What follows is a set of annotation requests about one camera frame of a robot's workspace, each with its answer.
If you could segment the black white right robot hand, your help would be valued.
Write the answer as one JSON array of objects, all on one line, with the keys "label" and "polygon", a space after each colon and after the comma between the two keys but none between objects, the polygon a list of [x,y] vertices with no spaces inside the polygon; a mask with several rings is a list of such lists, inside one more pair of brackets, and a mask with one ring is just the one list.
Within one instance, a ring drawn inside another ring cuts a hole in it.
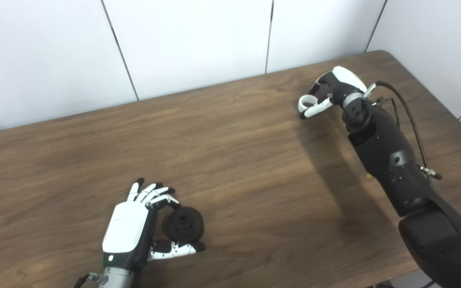
[{"label": "black white right robot hand", "polygon": [[[324,100],[318,100],[315,95],[322,86],[327,86],[330,92]],[[344,67],[336,66],[328,73],[318,77],[309,92],[299,98],[300,119],[313,117],[334,105],[344,109],[352,100],[365,98],[366,95],[367,88],[355,73]]]}]

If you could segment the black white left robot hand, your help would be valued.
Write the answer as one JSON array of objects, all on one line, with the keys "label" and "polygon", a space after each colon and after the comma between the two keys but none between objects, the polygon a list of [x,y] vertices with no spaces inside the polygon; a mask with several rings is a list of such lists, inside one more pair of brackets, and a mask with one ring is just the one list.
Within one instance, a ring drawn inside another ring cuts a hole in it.
[{"label": "black white left robot hand", "polygon": [[[104,268],[121,268],[134,273],[145,268],[150,261],[183,257],[206,250],[200,241],[204,224],[201,214],[194,208],[181,206],[174,198],[174,188],[156,182],[146,188],[143,178],[131,186],[127,199],[117,204],[108,223],[102,242]],[[172,208],[168,218],[170,226],[177,221],[177,233],[167,228],[166,241],[155,241],[154,234],[159,213]]]}]

